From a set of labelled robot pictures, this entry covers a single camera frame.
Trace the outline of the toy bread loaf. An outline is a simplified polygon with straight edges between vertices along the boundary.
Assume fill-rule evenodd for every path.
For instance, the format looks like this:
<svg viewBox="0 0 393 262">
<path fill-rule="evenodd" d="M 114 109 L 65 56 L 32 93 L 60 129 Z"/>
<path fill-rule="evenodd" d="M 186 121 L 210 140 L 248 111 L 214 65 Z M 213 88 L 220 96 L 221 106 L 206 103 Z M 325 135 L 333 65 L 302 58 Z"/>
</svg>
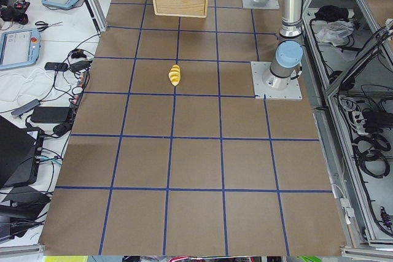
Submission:
<svg viewBox="0 0 393 262">
<path fill-rule="evenodd" d="M 181 81 L 181 68 L 178 64 L 171 66 L 171 69 L 168 72 L 168 78 L 172 86 L 178 86 L 179 82 Z"/>
</svg>

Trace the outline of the black laptop computer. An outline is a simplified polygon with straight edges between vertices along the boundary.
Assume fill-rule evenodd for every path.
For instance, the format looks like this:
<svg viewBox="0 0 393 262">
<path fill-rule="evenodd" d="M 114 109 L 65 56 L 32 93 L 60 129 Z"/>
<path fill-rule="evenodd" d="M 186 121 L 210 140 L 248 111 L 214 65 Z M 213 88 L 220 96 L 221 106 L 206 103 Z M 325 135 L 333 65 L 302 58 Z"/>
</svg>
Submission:
<svg viewBox="0 0 393 262">
<path fill-rule="evenodd" d="M 19 128 L 1 117 L 1 188 L 23 187 L 37 179 L 43 130 Z"/>
</svg>

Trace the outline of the black scissors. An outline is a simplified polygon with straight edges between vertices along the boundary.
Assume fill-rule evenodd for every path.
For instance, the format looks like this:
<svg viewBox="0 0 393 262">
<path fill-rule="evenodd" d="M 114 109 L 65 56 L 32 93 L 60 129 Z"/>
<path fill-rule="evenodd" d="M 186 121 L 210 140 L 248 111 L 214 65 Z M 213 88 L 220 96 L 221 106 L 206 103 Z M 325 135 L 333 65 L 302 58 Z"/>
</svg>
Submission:
<svg viewBox="0 0 393 262">
<path fill-rule="evenodd" d="M 46 29 L 54 27 L 54 26 L 62 26 L 63 22 L 60 21 L 60 22 L 56 22 L 56 23 L 47 23 L 47 22 L 44 22 L 44 21 L 37 21 L 37 22 L 35 22 L 34 25 L 37 27 L 37 30 L 39 32 L 43 32 Z"/>
</svg>

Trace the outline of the blue teach pendant near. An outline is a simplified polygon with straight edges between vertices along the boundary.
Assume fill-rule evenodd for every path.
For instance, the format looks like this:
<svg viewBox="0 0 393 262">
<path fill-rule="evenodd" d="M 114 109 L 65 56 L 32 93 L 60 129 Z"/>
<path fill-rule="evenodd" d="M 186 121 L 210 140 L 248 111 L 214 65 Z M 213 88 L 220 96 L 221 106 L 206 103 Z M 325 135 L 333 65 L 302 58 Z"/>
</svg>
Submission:
<svg viewBox="0 0 393 262">
<path fill-rule="evenodd" d="M 1 35 L 1 70 L 30 66 L 40 52 L 41 34 L 36 28 L 9 31 Z"/>
</svg>

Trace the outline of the crumpled white cloth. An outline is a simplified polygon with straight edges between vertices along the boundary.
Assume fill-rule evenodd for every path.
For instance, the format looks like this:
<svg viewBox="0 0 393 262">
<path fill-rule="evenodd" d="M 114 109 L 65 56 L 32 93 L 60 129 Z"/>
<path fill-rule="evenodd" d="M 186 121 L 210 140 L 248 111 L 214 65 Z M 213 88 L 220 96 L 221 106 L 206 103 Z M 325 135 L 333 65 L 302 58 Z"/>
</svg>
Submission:
<svg viewBox="0 0 393 262">
<path fill-rule="evenodd" d="M 337 47 L 346 43 L 346 38 L 354 31 L 354 25 L 348 21 L 335 21 L 327 23 L 316 34 L 318 42 L 331 43 Z"/>
</svg>

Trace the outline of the black power adapter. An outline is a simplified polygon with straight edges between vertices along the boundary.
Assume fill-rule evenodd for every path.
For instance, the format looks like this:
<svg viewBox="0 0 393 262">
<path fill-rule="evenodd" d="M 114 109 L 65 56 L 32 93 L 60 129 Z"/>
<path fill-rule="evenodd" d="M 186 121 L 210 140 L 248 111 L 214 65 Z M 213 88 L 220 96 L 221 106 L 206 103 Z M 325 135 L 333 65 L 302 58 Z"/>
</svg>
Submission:
<svg viewBox="0 0 393 262">
<path fill-rule="evenodd" d="M 31 121 L 33 123 L 62 123 L 68 119 L 69 107 L 40 106 L 33 110 Z"/>
</svg>

